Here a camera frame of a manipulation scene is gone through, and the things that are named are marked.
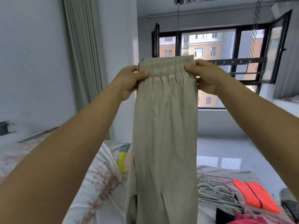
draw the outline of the yellow object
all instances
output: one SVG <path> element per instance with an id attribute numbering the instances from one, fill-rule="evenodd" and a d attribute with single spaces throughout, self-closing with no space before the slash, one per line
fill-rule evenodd
<path id="1" fill-rule="evenodd" d="M 119 154 L 118 161 L 117 161 L 117 165 L 122 173 L 128 173 L 128 171 L 126 171 L 125 166 L 124 166 L 126 155 L 127 155 L 126 152 L 121 152 Z"/>

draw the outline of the mauve fabric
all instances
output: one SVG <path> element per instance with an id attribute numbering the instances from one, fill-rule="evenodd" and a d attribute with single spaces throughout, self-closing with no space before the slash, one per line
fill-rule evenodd
<path id="1" fill-rule="evenodd" d="M 194 56 L 144 59 L 134 110 L 127 223 L 196 223 L 198 89 Z"/>

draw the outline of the white pillar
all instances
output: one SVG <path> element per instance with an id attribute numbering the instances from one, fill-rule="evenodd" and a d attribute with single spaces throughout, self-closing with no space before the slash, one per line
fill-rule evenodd
<path id="1" fill-rule="evenodd" d="M 126 66 L 137 65 L 138 29 L 136 0 L 97 0 L 107 80 Z M 135 93 L 122 102 L 113 122 L 115 140 L 132 142 Z"/>

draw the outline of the pile of hangers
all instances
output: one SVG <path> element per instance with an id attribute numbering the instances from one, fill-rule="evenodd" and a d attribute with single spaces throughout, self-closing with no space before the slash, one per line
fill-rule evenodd
<path id="1" fill-rule="evenodd" d="M 230 208 L 242 212 L 241 204 L 235 195 L 226 187 L 226 182 L 222 183 L 216 177 L 209 176 L 203 172 L 197 173 L 198 177 L 198 200 L 214 203 L 217 207 Z"/>

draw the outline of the forearm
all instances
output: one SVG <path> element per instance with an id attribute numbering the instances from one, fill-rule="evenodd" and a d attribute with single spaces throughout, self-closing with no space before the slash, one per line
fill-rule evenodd
<path id="1" fill-rule="evenodd" d="M 216 94 L 282 180 L 299 199 L 299 118 L 260 97 L 232 77 Z"/>
<path id="2" fill-rule="evenodd" d="M 120 103 L 117 88 L 108 86 L 17 165 L 0 185 L 3 223 L 62 222 Z"/>

